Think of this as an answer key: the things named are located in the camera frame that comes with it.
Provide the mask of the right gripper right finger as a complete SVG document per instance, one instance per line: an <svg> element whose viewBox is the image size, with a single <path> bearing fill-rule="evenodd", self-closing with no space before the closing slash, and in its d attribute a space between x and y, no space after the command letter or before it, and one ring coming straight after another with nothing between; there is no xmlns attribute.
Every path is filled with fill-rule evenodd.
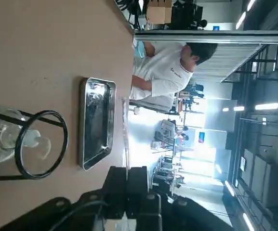
<svg viewBox="0 0 278 231"><path fill-rule="evenodd" d="M232 231L222 219L195 201L149 190L146 167L132 167L127 176L126 215L136 220L136 231Z"/></svg>

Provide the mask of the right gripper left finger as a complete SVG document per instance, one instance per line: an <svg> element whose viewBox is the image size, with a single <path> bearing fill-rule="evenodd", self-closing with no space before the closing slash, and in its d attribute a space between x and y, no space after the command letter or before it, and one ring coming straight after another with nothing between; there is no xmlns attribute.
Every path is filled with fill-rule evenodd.
<svg viewBox="0 0 278 231"><path fill-rule="evenodd" d="M85 192L75 203L64 197L51 199L0 231L103 231L107 220L123 217L126 188L126 168L110 167L102 188Z"/></svg>

